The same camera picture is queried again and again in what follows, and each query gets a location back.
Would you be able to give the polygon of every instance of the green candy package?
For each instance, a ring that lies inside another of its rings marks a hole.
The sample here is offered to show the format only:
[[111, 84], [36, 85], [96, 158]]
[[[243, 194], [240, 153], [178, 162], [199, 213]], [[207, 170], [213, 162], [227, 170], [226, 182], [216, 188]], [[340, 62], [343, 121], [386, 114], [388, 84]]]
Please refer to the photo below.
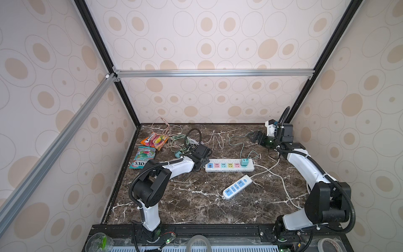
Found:
[[155, 148], [140, 146], [137, 149], [137, 154], [134, 157], [133, 163], [130, 168], [132, 169], [142, 169], [147, 163], [148, 160], [153, 159], [155, 157]]

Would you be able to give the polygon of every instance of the vent grille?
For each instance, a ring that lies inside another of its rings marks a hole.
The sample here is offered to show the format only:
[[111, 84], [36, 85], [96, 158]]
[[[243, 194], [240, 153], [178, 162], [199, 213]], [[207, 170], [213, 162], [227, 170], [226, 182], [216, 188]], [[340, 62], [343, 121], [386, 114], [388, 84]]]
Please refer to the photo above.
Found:
[[[156, 246], [141, 247], [140, 252], [158, 248]], [[211, 246], [212, 252], [279, 252], [276, 245], [249, 245], [249, 246]], [[136, 252], [134, 246], [115, 246], [112, 252]], [[177, 248], [165, 247], [162, 252], [186, 252], [186, 246]], [[207, 252], [206, 246], [193, 246], [191, 252]]]

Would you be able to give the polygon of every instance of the plug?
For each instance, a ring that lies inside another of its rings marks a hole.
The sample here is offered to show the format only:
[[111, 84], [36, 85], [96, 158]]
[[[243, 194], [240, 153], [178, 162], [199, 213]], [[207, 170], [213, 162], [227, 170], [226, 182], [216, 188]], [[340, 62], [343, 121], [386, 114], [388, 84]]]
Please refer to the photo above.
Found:
[[177, 152], [175, 152], [175, 158], [180, 158], [181, 157], [181, 151], [178, 150]]
[[247, 158], [243, 158], [243, 159], [241, 160], [241, 166], [247, 166], [248, 163], [249, 163], [249, 159], [247, 159]]

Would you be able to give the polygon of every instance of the silver metal bar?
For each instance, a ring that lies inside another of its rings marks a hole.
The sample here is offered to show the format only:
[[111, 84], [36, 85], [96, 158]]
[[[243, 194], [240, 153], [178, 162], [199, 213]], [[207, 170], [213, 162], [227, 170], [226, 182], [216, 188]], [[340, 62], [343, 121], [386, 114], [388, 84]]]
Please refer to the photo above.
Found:
[[51, 146], [49, 146], [48, 150], [38, 160], [36, 166], [33, 168], [31, 173], [27, 175], [22, 184], [20, 184], [20, 186], [15, 189], [7, 199], [0, 212], [0, 238], [3, 236], [29, 197], [35, 191], [36, 187], [38, 187], [42, 179], [56, 162], [64, 148], [74, 137], [85, 119], [87, 119], [91, 111], [95, 108], [96, 104], [104, 95], [108, 87], [114, 82], [114, 80], [116, 80], [116, 77], [113, 73], [110, 73], [109, 76], [107, 75], [107, 77], [108, 78], [104, 78], [100, 85], [98, 85], [87, 101], [70, 120], [69, 124], [53, 141]]
[[312, 76], [313, 69], [224, 69], [224, 70], [117, 70], [118, 78], [133, 77], [229, 77], [229, 76]]

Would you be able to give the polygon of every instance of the clear plastic cup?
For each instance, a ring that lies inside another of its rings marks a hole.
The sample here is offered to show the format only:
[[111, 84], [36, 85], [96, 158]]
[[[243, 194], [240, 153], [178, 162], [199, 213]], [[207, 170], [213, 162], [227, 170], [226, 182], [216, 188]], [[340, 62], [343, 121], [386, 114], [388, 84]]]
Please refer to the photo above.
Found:
[[113, 239], [104, 233], [96, 233], [88, 239], [85, 252], [110, 252], [113, 249]]

